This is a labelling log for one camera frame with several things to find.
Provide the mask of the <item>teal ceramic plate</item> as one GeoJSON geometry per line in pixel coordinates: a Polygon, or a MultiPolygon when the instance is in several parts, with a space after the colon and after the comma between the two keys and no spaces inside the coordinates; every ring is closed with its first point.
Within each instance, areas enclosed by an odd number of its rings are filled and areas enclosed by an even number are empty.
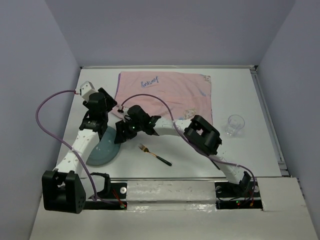
{"type": "Polygon", "coordinates": [[[111,162],[120,151],[121,144],[114,143],[116,130],[108,127],[100,142],[91,151],[86,165],[91,167],[100,167],[111,162]]]}

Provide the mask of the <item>pink cloth placemat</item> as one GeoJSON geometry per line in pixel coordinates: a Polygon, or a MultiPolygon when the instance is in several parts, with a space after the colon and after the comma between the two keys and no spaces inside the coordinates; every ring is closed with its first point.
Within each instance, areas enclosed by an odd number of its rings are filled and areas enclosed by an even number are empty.
{"type": "Polygon", "coordinates": [[[169,119],[170,114],[165,105],[153,97],[146,96],[149,94],[162,99],[170,108],[175,120],[188,120],[200,115],[212,124],[211,92],[211,76],[207,74],[122,71],[118,76],[115,100],[127,108],[139,105],[150,116],[158,115],[169,119]],[[125,101],[137,94],[145,95],[125,101]]]}

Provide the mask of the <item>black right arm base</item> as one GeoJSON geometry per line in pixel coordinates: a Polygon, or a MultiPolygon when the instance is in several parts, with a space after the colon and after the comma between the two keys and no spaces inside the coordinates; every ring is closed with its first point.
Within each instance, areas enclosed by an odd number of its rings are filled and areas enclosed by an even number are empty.
{"type": "Polygon", "coordinates": [[[249,183],[248,190],[240,191],[227,181],[218,181],[215,186],[217,210],[263,209],[259,185],[249,183]]]}

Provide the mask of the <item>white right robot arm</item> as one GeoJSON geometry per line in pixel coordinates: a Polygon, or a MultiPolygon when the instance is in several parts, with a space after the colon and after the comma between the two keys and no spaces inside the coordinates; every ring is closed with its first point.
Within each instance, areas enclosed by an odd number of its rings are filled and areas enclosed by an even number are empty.
{"type": "Polygon", "coordinates": [[[116,126],[116,144],[133,139],[139,132],[150,136],[179,136],[197,153],[209,158],[230,183],[230,190],[235,196],[242,196],[249,189],[252,179],[243,166],[227,162],[217,156],[222,145],[220,133],[202,116],[195,115],[192,119],[174,120],[147,114],[139,105],[129,108],[120,106],[117,112],[121,120],[116,126]]]}

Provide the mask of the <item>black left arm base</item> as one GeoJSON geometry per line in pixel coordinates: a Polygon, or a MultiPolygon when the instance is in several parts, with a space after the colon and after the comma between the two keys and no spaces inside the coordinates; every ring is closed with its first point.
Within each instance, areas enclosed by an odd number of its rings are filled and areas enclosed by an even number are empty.
{"type": "Polygon", "coordinates": [[[110,210],[122,211],[126,210],[128,183],[126,181],[111,181],[110,190],[102,190],[97,193],[98,199],[94,201],[88,198],[84,204],[84,210],[110,210]]]}

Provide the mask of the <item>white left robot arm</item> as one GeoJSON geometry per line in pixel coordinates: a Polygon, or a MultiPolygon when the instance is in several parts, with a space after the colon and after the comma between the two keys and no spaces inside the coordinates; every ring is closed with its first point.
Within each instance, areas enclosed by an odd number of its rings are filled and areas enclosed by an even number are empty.
{"type": "Polygon", "coordinates": [[[45,210],[79,214],[87,198],[101,201],[112,189],[110,176],[90,173],[85,162],[108,129],[108,113],[117,102],[103,88],[95,89],[88,81],[72,93],[82,97],[87,112],[72,145],[59,139],[68,152],[53,170],[44,172],[41,184],[45,210]]]}

